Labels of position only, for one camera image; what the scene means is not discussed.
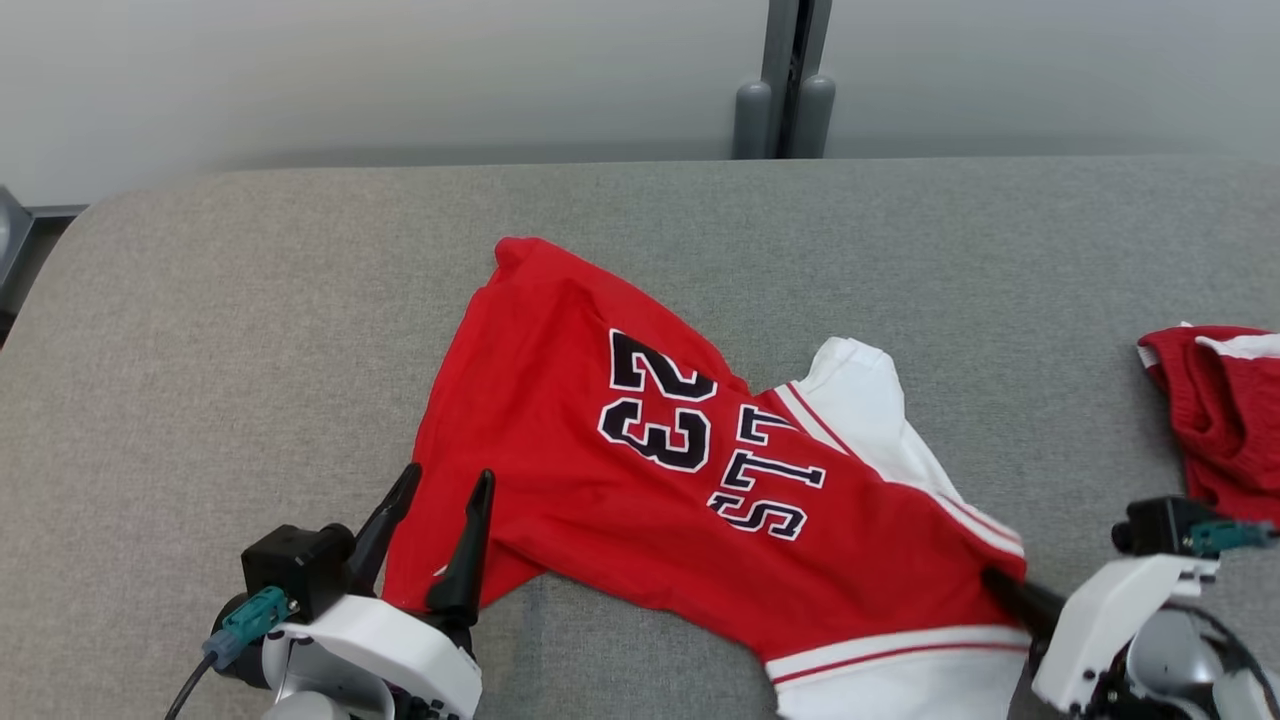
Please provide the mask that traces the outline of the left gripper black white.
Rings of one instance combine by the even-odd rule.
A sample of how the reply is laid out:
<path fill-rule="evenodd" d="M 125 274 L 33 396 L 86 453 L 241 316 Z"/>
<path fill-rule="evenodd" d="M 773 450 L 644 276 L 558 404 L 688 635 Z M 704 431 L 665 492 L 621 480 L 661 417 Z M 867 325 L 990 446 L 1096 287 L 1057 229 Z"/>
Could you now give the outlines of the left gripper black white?
<path fill-rule="evenodd" d="M 275 698 L 262 720 L 407 720 L 413 700 L 431 717 L 474 720 L 483 674 L 438 629 L 470 629 L 479 618 L 497 479 L 477 478 L 451 561 L 428 592 L 436 626 L 375 597 L 396 528 L 422 469 L 408 464 L 374 509 L 346 561 L 347 593 L 310 624 L 283 623 L 262 643 L 262 674 Z"/>

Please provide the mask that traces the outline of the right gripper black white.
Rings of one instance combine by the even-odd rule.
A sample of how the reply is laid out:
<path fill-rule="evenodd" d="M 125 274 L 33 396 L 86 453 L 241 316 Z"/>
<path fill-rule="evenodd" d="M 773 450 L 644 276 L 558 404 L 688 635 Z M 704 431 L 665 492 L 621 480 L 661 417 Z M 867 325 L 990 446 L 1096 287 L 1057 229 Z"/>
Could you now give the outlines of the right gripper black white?
<path fill-rule="evenodd" d="M 1151 555 L 1107 562 L 1068 600 L 1043 585 L 986 568 L 982 582 L 997 602 L 1030 633 L 1050 641 L 1032 691 L 1064 714 L 1093 702 L 1102 675 L 1171 598 L 1198 597 L 1220 561 Z"/>

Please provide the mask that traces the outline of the red white basketball jersey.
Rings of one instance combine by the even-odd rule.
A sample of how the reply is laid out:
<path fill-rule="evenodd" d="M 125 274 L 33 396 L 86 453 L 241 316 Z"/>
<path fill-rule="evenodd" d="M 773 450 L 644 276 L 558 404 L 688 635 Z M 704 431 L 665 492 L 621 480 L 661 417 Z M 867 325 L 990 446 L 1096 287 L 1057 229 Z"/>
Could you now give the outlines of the red white basketball jersey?
<path fill-rule="evenodd" d="M 828 338 L 754 393 L 626 281 L 504 238 L 434 380 L 384 600 L 424 611 L 495 475 L 481 602 L 545 571 L 749 648 L 785 720 L 1006 720 L 1027 571 L 905 414 L 893 359 Z"/>

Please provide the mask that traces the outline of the red shorts with white stripe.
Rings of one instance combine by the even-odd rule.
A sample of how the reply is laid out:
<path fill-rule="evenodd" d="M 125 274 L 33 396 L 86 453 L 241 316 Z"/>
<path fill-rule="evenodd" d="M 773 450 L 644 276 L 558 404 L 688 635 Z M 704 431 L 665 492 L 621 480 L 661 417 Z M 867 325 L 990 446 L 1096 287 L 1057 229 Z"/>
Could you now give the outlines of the red shorts with white stripe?
<path fill-rule="evenodd" d="M 1280 529 L 1280 332 L 1183 324 L 1137 352 L 1167 398 L 1187 493 Z"/>

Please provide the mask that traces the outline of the grey metal wheeled frame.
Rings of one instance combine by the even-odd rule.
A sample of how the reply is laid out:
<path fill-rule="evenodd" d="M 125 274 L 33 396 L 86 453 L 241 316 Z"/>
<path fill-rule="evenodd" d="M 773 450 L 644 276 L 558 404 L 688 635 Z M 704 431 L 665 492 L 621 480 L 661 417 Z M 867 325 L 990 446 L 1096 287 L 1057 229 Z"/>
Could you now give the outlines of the grey metal wheeled frame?
<path fill-rule="evenodd" d="M 8 296 L 17 282 L 18 264 L 24 251 L 35 215 L 4 184 L 0 184 L 0 318 L 9 322 L 14 313 Z"/>

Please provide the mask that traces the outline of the grey partition post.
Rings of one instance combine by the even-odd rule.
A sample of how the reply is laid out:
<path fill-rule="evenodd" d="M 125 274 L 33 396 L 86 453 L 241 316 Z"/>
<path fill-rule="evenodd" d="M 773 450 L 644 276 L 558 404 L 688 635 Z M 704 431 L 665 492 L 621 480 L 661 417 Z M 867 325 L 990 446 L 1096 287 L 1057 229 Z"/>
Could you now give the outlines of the grey partition post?
<path fill-rule="evenodd" d="M 735 95 L 733 160 L 819 159 L 836 99 L 820 70 L 835 0 L 769 0 L 762 69 Z"/>

